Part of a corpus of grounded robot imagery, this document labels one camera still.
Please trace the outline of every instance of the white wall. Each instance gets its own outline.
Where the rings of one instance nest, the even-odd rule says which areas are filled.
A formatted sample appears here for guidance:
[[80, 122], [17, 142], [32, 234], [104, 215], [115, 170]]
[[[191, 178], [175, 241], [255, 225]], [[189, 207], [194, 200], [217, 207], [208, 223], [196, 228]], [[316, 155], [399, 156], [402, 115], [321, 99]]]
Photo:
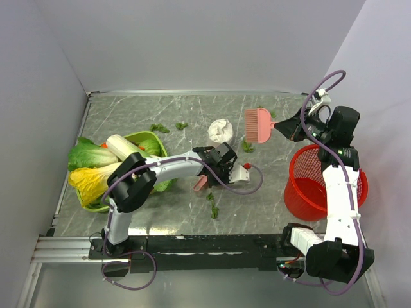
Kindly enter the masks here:
[[334, 103], [361, 113], [353, 144], [370, 182], [361, 222], [390, 308], [411, 305], [410, 12], [409, 0], [367, 0], [329, 69], [347, 70]]
[[50, 226], [85, 101], [34, 1], [0, 1], [1, 307], [16, 305]]
[[307, 91], [365, 0], [35, 0], [86, 91]]

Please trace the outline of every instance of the gray marble surface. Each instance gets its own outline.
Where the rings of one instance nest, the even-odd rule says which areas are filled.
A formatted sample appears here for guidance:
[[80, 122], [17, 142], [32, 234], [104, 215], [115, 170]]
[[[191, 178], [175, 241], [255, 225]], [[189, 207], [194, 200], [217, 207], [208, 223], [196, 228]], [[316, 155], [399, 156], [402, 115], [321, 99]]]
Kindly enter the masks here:
[[[280, 233], [289, 222], [301, 222], [287, 210], [283, 193], [288, 166], [293, 154], [307, 143], [294, 143], [274, 131], [265, 144], [255, 144], [254, 153], [245, 153], [241, 142], [245, 136], [244, 111], [264, 106], [275, 111], [276, 120], [286, 119], [299, 109], [304, 97], [293, 94], [273, 95], [181, 95], [181, 96], [95, 96], [82, 135], [103, 143], [110, 135], [127, 135], [161, 123], [170, 133], [158, 133], [169, 155], [184, 153], [194, 146], [205, 146], [207, 128], [216, 119], [227, 118], [234, 128], [233, 148], [238, 163], [259, 166], [265, 175], [262, 188], [250, 196], [238, 196], [220, 187], [196, 193], [197, 178], [181, 178], [166, 192], [155, 193], [132, 218], [130, 235], [175, 234], [256, 234]], [[175, 123], [187, 122], [183, 131]], [[251, 173], [250, 189], [258, 182]], [[212, 191], [217, 219], [211, 219], [206, 194]], [[56, 236], [86, 236], [99, 232], [107, 215], [82, 209], [74, 189], [67, 186], [58, 218]], [[310, 223], [317, 232], [325, 232], [325, 221]]]

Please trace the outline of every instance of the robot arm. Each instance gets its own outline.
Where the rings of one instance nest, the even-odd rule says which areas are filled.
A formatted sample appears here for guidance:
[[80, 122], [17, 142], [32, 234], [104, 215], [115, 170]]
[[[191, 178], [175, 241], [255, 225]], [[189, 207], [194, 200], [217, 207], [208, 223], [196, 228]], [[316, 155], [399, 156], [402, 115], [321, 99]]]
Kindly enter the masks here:
[[[217, 148], [193, 148], [186, 153], [166, 158], [143, 158], [139, 153], [131, 154], [107, 180], [109, 186], [136, 167], [144, 164], [157, 163], [157, 165], [137, 172], [135, 174], [137, 180], [134, 180], [132, 175], [126, 177], [111, 192], [112, 215], [109, 216], [110, 221], [107, 222], [105, 227], [109, 253], [113, 254], [116, 250], [121, 249], [119, 244], [128, 239], [128, 228], [131, 223], [132, 213], [144, 204], [154, 185], [175, 178], [200, 175], [207, 177], [209, 186], [219, 185], [215, 177], [203, 164], [188, 158], [205, 162], [225, 184], [232, 183], [235, 180], [249, 180], [250, 178], [248, 171], [242, 166], [234, 168], [237, 155], [227, 143], [223, 143]], [[162, 164], [165, 160], [171, 160], [171, 162]], [[233, 173], [241, 173], [242, 176], [233, 176]]]
[[[324, 89], [317, 91], [316, 99], [319, 102], [305, 111], [306, 126], [314, 138], [327, 145], [341, 158], [349, 176], [349, 188], [355, 197], [360, 166], [358, 152], [350, 143], [360, 115], [352, 108], [339, 106], [334, 109], [329, 121], [324, 123], [320, 120], [319, 110], [322, 105], [327, 105], [330, 99]], [[300, 111], [291, 119], [274, 126], [294, 142], [307, 138], [301, 126]], [[359, 226], [357, 199], [354, 198], [352, 210], [342, 167], [322, 148], [319, 149], [318, 158], [322, 163], [322, 176], [327, 191], [328, 215], [324, 239], [319, 238], [310, 227], [296, 224], [285, 227], [283, 237], [288, 244], [306, 256], [306, 270], [310, 276], [347, 283], [358, 264], [359, 243], [353, 222], [356, 219]], [[366, 248], [364, 255], [360, 275], [374, 262], [373, 250]]]

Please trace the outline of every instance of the red wastebasket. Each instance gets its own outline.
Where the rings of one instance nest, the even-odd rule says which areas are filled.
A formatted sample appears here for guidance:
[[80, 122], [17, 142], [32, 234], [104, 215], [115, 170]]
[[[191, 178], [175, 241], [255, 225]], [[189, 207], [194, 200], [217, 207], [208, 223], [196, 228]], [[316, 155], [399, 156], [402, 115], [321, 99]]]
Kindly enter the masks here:
[[[317, 221], [327, 217], [327, 192], [321, 173], [321, 162], [317, 158], [316, 144], [303, 147], [291, 159], [290, 177], [284, 191], [284, 202], [297, 218]], [[358, 207], [363, 205], [368, 194], [368, 181], [360, 170], [358, 177]]]

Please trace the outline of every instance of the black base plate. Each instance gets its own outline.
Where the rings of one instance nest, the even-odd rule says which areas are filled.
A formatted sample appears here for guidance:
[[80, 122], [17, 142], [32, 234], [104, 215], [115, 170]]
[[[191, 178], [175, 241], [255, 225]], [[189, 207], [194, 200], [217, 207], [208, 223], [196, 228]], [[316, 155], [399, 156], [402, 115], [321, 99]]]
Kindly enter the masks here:
[[[277, 257], [295, 257], [299, 253], [297, 249], [287, 249], [285, 253], [280, 239], [281, 234], [130, 236], [122, 250], [152, 254], [159, 271], [233, 268], [276, 271]], [[110, 259], [102, 252], [102, 239], [93, 239], [92, 247], [90, 259]], [[142, 253], [132, 256], [131, 273], [147, 273], [152, 269], [151, 260]]]

